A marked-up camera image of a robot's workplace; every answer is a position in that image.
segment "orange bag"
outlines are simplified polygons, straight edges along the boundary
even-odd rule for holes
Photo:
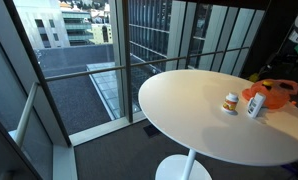
[[[242,91],[242,96],[249,101],[257,92],[266,95],[264,105],[269,109],[278,109],[284,106],[289,100],[290,95],[298,93],[298,83],[289,80],[264,79],[254,83],[250,88]]]

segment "table top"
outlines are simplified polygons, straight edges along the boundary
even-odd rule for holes
[[[252,119],[241,92],[252,82],[211,71],[177,70],[149,78],[139,90],[142,111],[161,132],[206,156],[244,165],[298,160],[298,108],[291,103]],[[222,110],[237,92],[236,114]]]

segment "table pedestal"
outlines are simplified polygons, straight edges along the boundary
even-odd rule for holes
[[[193,150],[190,150],[189,156],[167,157],[158,166],[156,180],[186,180],[187,177],[189,180],[211,180],[208,171],[194,158]]]

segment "white container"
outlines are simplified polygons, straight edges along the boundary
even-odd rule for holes
[[[230,92],[226,96],[226,100],[222,105],[222,109],[225,110],[226,112],[235,112],[238,101],[239,101],[238,94],[235,92]]]
[[[266,95],[258,92],[256,93],[255,97],[251,98],[248,103],[248,114],[252,118],[256,118],[260,108],[262,107],[262,104],[266,100]]]

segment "table base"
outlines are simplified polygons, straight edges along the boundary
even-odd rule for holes
[[[164,159],[158,166],[156,180],[180,180],[185,169],[188,156],[172,155]],[[190,180],[211,180],[208,171],[198,162],[194,161],[189,176]]]

